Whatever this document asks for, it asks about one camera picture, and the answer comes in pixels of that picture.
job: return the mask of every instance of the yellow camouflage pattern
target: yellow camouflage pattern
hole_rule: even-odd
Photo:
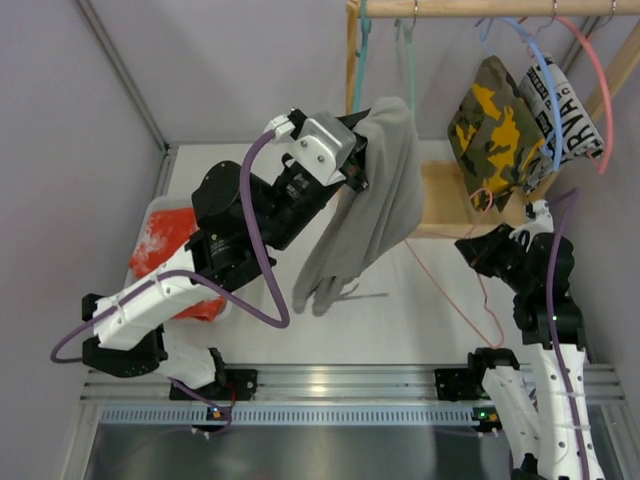
[[[448,129],[449,141],[471,195],[490,190],[499,210],[526,181],[527,167],[544,145],[544,137],[505,66],[496,56],[485,59]],[[489,197],[477,195],[475,209]]]

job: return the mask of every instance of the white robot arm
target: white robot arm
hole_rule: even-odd
[[[583,480],[578,429],[589,470],[589,477],[584,480],[603,480],[584,395],[582,314],[567,294],[573,247],[562,239],[553,285],[556,310],[553,320],[566,367],[563,372],[551,339],[545,305],[553,219],[544,200],[529,204],[526,213],[527,222],[517,229],[501,225],[483,237],[460,240],[456,246],[474,270],[498,276],[516,292],[514,319],[522,331],[533,368],[538,411],[527,395],[518,362],[510,350],[476,350],[469,356],[471,376],[496,406],[514,465],[518,467],[512,478]],[[569,377],[571,391],[565,387],[563,373]]]
[[[269,123],[272,141],[290,144],[282,158],[284,170],[273,185],[255,175],[250,179],[265,245],[285,249],[342,185],[357,192],[367,188],[367,141],[351,131],[367,113],[307,117],[293,110]],[[123,291],[83,299],[83,319],[95,322],[93,337],[83,344],[83,363],[118,377],[153,371],[192,389],[225,383],[217,350],[185,344],[162,324],[186,307],[215,298],[216,292],[233,292],[261,274],[241,208],[239,178],[237,163],[216,164],[192,195],[199,230],[166,263]],[[194,281],[198,277],[210,286]]]

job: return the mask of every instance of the white table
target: white table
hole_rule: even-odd
[[[248,145],[186,145],[178,151],[168,195],[188,198],[205,173],[223,160],[242,162]],[[281,171],[280,146],[267,146],[254,173],[273,181]],[[274,272],[289,303],[296,276],[335,209],[327,206],[285,252],[274,252]],[[425,265],[478,329],[498,343],[493,319],[483,310],[475,273],[448,240],[412,239]],[[489,305],[505,332],[504,345],[526,362],[520,331],[512,317],[513,293],[499,280],[486,279]],[[323,317],[310,309],[291,310],[286,330],[269,327],[233,306],[230,315],[213,324],[168,322],[167,328],[190,343],[217,347],[228,363],[402,365],[465,363],[467,353],[486,346],[422,271],[404,244],[382,256],[360,277],[356,295],[384,297],[343,301]],[[239,294],[267,314],[277,311],[262,278]]]

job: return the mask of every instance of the purple cable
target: purple cable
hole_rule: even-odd
[[[230,292],[227,292],[224,288],[216,285],[212,281],[206,279],[205,277],[198,275],[195,272],[191,272],[188,270],[171,270],[169,272],[164,272],[158,275],[158,281],[166,280],[167,278],[183,276],[188,277],[196,283],[204,285],[205,287],[210,288],[215,291],[218,295],[225,297],[230,302],[235,303],[238,307],[247,311],[254,317],[262,320],[267,325],[270,325],[275,328],[287,328],[291,323],[291,317],[289,316],[289,311],[287,309],[287,305],[282,297],[282,292],[280,291],[280,287],[278,286],[278,282],[273,275],[273,270],[271,270],[271,264],[269,263],[269,258],[267,256],[267,251],[262,243],[262,237],[260,236],[260,230],[258,228],[258,222],[256,220],[255,212],[253,211],[253,203],[251,201],[251,188],[250,188],[250,178],[251,178],[251,166],[255,161],[258,152],[274,138],[273,130],[270,130],[256,140],[256,142],[251,145],[251,148],[247,151],[247,154],[244,158],[244,162],[242,164],[242,168],[240,170],[240,200],[242,202],[242,210],[245,215],[245,219],[247,222],[247,229],[249,231],[249,237],[251,239],[251,245],[253,246],[254,252],[256,254],[256,258],[258,260],[258,264],[260,265],[260,269],[262,270],[262,274],[265,277],[267,282],[267,286],[269,287],[269,291],[273,297],[273,301],[278,308],[278,313],[280,313],[281,320],[276,320],[265,313],[261,312],[257,308],[252,305],[249,305],[244,300],[236,297]],[[149,280],[145,283],[142,283],[137,288],[129,292],[127,295],[122,297],[120,300],[120,306],[125,305],[130,302],[138,295],[140,295],[147,288],[155,285],[153,280]],[[96,323],[104,320],[109,315],[115,313],[117,308],[115,306],[111,306],[107,308],[104,312],[100,313],[96,317],[92,318],[88,322],[76,327],[69,334],[65,335],[62,340],[60,340],[51,351],[49,355],[50,360],[53,363],[59,364],[67,364],[67,363],[78,363],[82,361],[82,357],[75,358],[60,358],[58,357],[58,353],[60,350],[75,337],[80,335],[85,330],[93,327]]]
[[[269,130],[268,132],[263,133],[262,136],[260,136],[260,138],[251,145],[249,151],[247,151],[247,154],[244,157],[244,162],[242,162],[242,167],[240,168],[240,201],[242,202],[242,211],[244,212],[245,222],[247,222],[247,230],[249,231],[249,238],[251,239],[251,245],[253,245],[253,251],[256,254],[256,259],[258,260],[258,265],[260,265],[262,275],[267,282],[267,287],[269,287],[269,292],[271,292],[271,298],[273,298],[273,301],[278,308],[281,320],[271,318],[262,312],[260,312],[260,316],[258,316],[258,318],[272,327],[287,328],[291,322],[289,310],[287,309],[287,304],[282,297],[282,292],[280,291],[276,277],[273,275],[273,270],[271,270],[267,249],[262,242],[260,229],[258,228],[258,221],[256,220],[256,214],[253,210],[253,201],[251,199],[251,166],[258,156],[258,152],[260,152],[260,150],[274,138],[275,132],[273,130]]]
[[[547,288],[546,288],[546,300],[547,300],[547,315],[549,317],[549,330],[551,331],[551,340],[553,342],[553,349],[556,352],[558,358],[558,365],[560,366],[560,373],[562,375],[562,381],[565,386],[565,390],[569,394],[569,406],[571,407],[571,418],[573,420],[573,426],[575,427],[576,441],[578,442],[578,453],[580,454],[580,465],[582,468],[582,478],[589,478],[589,460],[587,458],[587,449],[584,443],[584,437],[582,436],[582,430],[580,429],[582,423],[580,421],[580,412],[578,411],[578,404],[575,397],[573,386],[571,385],[571,379],[567,373],[567,367],[560,351],[560,338],[558,337],[558,329],[556,327],[555,311],[553,308],[553,276],[556,270],[556,262],[558,260],[558,252],[560,250],[560,241],[562,240],[562,234],[567,226],[567,221],[570,214],[576,206],[580,193],[577,188],[574,188],[569,193],[560,197],[562,201],[565,198],[569,198],[569,205],[567,209],[562,213],[560,218],[560,225],[556,229],[553,237],[553,244],[551,245],[551,255],[549,256],[549,269],[547,270]]]

